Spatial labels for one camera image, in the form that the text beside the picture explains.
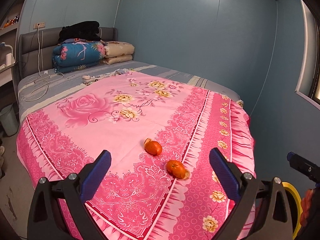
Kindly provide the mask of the person's right hand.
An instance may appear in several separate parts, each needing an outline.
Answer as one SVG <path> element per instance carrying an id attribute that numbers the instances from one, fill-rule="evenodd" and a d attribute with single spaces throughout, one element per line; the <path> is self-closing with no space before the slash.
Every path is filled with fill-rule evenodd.
<path id="1" fill-rule="evenodd" d="M 311 201 L 314 194 L 314 189 L 308 189 L 304 198 L 301 200 L 300 204 L 302 207 L 302 213 L 300 216 L 300 224 L 301 226 L 307 225 L 307 218 L 309 216 L 309 211 L 311 207 Z"/>

